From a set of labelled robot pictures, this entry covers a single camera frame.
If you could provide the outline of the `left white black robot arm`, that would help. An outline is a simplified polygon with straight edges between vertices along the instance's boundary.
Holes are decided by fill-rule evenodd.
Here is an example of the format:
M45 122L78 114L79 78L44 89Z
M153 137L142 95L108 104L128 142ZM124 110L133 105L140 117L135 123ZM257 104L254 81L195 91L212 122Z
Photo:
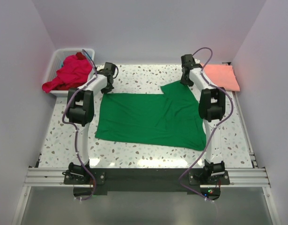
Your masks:
M76 165L89 163L88 136L89 126L95 114L94 96L99 92L102 94L111 92L118 72L117 65L106 62L102 69L94 68L94 75L89 81L68 91L62 121L75 128L74 151L77 159L72 162Z

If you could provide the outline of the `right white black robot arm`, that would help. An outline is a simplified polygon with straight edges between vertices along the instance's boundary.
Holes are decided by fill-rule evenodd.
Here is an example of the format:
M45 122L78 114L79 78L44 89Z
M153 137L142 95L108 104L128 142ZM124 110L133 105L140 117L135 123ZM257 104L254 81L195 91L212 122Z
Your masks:
M203 119L207 139L202 178L205 183L214 184L225 172L219 123L226 112L226 95L207 77L191 54L181 56L181 67L180 82L189 87L196 86L200 91L198 113Z

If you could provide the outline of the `green t shirt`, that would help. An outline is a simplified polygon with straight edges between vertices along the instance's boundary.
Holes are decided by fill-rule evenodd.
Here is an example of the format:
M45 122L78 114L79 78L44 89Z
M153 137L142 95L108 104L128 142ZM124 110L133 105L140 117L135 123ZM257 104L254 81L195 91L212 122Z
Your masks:
M111 93L102 98L95 137L203 151L206 135L199 103L180 82L161 87L161 94Z

